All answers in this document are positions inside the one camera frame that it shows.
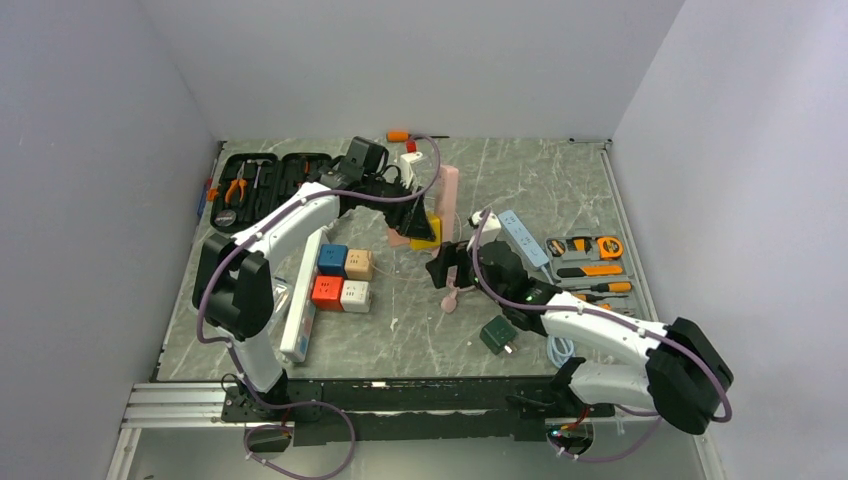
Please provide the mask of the pink power strip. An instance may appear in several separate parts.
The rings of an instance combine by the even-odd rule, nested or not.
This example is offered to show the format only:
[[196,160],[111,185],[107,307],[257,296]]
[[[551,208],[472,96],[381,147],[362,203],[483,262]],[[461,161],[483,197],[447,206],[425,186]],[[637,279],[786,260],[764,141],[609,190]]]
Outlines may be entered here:
[[411,240],[398,235],[392,229],[388,229],[388,245],[392,248],[408,246],[411,250],[434,251],[443,242],[450,241],[454,234],[458,186],[459,170],[451,165],[441,166],[436,182],[435,210],[428,214],[428,219],[437,234],[435,240]]

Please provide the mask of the light blue power strip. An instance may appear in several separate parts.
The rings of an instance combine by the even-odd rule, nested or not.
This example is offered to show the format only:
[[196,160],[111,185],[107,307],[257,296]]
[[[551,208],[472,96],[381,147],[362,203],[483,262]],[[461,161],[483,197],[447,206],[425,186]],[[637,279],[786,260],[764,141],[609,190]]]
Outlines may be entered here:
[[519,254],[526,268],[542,270],[549,264],[548,256],[539,242],[527,229],[513,210],[506,210],[497,215],[502,232],[506,235],[513,249]]

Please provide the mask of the wooden beige cube adapter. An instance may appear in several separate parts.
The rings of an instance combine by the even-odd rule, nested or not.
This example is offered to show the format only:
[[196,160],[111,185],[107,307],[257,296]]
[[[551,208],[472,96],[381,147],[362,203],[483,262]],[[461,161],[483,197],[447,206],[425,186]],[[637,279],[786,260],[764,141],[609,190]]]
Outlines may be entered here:
[[366,249],[349,249],[344,271],[347,279],[370,282],[375,271],[373,252]]

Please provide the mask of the dark green cube adapter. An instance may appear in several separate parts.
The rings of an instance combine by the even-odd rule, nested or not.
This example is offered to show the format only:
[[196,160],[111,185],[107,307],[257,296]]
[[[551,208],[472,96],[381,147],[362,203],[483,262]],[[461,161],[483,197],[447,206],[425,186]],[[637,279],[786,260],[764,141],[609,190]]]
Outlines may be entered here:
[[501,315],[493,317],[480,330],[479,338],[493,355],[512,354],[518,332],[511,322]]

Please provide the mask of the blue cube adapter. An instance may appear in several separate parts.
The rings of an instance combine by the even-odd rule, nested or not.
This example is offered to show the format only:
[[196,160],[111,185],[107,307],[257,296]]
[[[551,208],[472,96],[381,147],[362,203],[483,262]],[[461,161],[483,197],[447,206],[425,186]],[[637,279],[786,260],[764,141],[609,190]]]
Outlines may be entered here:
[[322,244],[320,246],[316,266],[323,276],[346,278],[346,261],[348,247],[340,244]]

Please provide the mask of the white cube adapter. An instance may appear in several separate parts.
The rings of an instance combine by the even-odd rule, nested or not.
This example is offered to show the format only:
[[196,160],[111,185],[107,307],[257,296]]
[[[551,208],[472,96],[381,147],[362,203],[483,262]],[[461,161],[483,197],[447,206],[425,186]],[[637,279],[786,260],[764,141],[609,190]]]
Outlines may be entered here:
[[346,279],[343,282],[340,303],[345,312],[368,313],[372,303],[370,283]]

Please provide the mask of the red cube adapter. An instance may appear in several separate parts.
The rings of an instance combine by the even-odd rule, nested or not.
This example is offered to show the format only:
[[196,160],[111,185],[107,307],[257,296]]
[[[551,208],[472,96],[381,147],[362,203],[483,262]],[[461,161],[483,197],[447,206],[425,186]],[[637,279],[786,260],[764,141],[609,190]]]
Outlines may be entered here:
[[315,277],[310,299],[315,307],[324,311],[343,311],[341,296],[345,279],[340,276]]

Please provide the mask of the grey tool case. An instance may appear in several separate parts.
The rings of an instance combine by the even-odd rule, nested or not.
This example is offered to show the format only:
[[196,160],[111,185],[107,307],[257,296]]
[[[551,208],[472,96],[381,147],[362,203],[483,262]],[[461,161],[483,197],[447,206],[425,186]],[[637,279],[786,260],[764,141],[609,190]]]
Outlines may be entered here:
[[590,230],[574,235],[548,237],[543,246],[549,257],[554,282],[580,300],[616,313],[639,312],[634,267],[625,249],[621,258],[601,260],[596,244],[600,236]]

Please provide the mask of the clear plastic screw box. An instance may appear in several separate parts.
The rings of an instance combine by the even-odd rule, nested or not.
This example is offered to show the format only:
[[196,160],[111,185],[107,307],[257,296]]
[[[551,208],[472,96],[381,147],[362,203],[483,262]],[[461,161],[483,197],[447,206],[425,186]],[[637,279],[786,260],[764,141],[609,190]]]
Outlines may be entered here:
[[293,286],[285,279],[278,276],[274,276],[271,279],[271,286],[273,308],[270,319],[272,321],[278,321],[280,319],[284,319],[287,315],[291,302]]

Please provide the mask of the white power strip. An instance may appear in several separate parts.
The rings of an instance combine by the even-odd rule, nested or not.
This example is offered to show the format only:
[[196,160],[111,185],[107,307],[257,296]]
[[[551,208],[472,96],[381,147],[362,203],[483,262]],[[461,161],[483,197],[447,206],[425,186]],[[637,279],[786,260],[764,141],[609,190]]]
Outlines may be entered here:
[[319,272],[320,250],[328,243],[329,230],[324,226],[313,232],[304,247],[280,344],[280,352],[289,363],[302,363],[306,359],[316,313],[311,294]]

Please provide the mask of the black tool case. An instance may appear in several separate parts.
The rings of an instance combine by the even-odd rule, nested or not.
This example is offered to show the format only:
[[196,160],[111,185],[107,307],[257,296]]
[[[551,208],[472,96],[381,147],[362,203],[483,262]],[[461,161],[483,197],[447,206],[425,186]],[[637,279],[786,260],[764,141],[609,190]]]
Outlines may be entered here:
[[291,198],[308,177],[332,157],[325,153],[238,153],[224,163],[216,186],[207,194],[210,225],[236,233],[262,220]]

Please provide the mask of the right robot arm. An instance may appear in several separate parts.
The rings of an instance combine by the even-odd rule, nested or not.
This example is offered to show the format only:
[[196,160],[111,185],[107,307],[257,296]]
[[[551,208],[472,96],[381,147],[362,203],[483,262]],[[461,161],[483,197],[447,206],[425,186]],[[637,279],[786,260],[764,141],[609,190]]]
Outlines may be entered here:
[[733,374],[689,319],[642,320],[581,300],[530,276],[503,241],[480,248],[447,242],[425,268],[436,288],[446,287],[454,272],[460,287],[483,291],[519,330],[573,340],[614,358],[612,365],[599,365],[573,357],[559,367],[550,392],[564,415],[595,404],[637,407],[692,435],[732,417],[727,392]]

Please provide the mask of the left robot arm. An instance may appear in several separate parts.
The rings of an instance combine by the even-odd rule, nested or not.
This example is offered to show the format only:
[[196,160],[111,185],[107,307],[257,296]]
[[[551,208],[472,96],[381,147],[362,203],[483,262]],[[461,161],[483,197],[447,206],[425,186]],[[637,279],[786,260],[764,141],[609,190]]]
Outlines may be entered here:
[[308,237],[344,213],[363,207],[388,227],[416,240],[433,237],[424,200],[434,179],[420,185],[401,174],[387,179],[387,149],[353,138],[345,154],[307,176],[297,192],[253,226],[214,234],[202,245],[192,302],[202,344],[222,342],[248,389],[248,407],[264,420],[287,406],[287,376],[269,338],[275,307],[272,276]]

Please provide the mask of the black base bar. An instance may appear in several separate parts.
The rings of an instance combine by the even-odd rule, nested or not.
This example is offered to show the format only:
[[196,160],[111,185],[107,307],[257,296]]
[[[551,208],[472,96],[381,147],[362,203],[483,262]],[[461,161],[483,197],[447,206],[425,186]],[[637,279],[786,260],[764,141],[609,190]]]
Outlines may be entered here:
[[587,406],[547,376],[291,380],[285,409],[261,406],[243,386],[227,386],[225,424],[286,424],[297,446],[359,441],[508,437],[540,441],[559,422],[609,417],[609,404]]

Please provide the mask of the blue red pen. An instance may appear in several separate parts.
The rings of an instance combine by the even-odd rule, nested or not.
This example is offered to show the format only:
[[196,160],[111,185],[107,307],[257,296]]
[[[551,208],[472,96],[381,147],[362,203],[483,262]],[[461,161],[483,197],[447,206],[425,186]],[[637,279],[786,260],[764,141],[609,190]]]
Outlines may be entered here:
[[205,206],[208,202],[208,200],[207,200],[208,192],[209,192],[210,188],[212,187],[212,182],[213,182],[213,178],[211,176],[209,176],[203,184],[203,187],[202,187],[199,199],[198,199],[197,209],[196,209],[196,215],[197,215],[198,219],[202,218],[204,208],[205,208]]

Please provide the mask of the orange handled screwdriver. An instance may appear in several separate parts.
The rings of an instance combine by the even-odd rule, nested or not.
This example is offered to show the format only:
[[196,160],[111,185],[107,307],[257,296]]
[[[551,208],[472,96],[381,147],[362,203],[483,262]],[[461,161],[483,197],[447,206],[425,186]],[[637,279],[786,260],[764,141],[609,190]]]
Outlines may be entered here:
[[418,138],[430,137],[433,139],[448,139],[449,135],[435,135],[421,132],[409,132],[403,130],[392,130],[385,134],[385,139],[389,143],[405,143]]

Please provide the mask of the aluminium rail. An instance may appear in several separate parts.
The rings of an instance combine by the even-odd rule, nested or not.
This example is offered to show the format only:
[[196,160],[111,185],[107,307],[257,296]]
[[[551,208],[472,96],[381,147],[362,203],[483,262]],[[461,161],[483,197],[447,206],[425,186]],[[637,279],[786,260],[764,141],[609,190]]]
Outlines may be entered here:
[[133,388],[124,414],[130,425],[230,426],[260,423],[328,423],[330,403],[353,419],[403,419],[489,428],[519,422],[609,418],[610,404],[583,406],[554,392],[545,377],[295,379],[284,400],[258,403],[233,380],[150,383]]

